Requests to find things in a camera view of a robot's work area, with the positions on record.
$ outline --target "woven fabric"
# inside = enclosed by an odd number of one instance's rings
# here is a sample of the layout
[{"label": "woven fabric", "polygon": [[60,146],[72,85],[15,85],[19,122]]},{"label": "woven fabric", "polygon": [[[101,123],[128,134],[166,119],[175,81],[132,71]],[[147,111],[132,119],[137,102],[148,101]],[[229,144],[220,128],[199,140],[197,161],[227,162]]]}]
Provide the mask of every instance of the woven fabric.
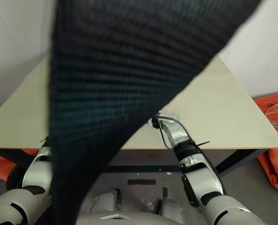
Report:
[{"label": "woven fabric", "polygon": [[74,223],[111,158],[205,68],[258,3],[58,2],[49,94],[57,224]]}]

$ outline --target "table top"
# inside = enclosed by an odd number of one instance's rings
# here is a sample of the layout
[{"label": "table top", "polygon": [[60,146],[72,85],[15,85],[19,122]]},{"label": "table top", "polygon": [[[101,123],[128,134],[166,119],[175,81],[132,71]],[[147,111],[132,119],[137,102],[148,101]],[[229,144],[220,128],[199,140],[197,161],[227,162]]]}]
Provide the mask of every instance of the table top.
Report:
[{"label": "table top", "polygon": [[[0,148],[40,148],[48,136],[46,57],[0,108]],[[278,148],[278,133],[222,60],[211,63],[163,112],[179,116],[203,149]],[[123,149],[165,149],[159,130],[140,128]]]}]

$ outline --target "gray floor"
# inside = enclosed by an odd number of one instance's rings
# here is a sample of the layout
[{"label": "gray floor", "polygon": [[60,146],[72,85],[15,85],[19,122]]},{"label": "gray floor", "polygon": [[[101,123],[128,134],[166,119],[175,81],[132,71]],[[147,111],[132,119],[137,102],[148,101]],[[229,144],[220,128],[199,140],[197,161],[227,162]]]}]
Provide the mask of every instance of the gray floor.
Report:
[{"label": "gray floor", "polygon": [[[231,150],[206,151],[214,165],[232,153]],[[111,165],[176,165],[174,153],[168,150],[125,150],[120,152]],[[162,188],[168,188],[169,197],[174,198],[183,209],[188,225],[205,225],[198,209],[192,208],[183,191],[181,174],[167,173],[104,173],[88,193],[81,213],[90,210],[94,198],[111,188],[120,188],[123,210],[150,211],[148,206],[162,197]],[[127,185],[128,179],[156,179],[156,185]],[[222,178],[228,195],[235,197],[264,222],[278,225],[278,191],[269,183],[258,161],[255,159]],[[5,191],[0,181],[0,193]]]}]

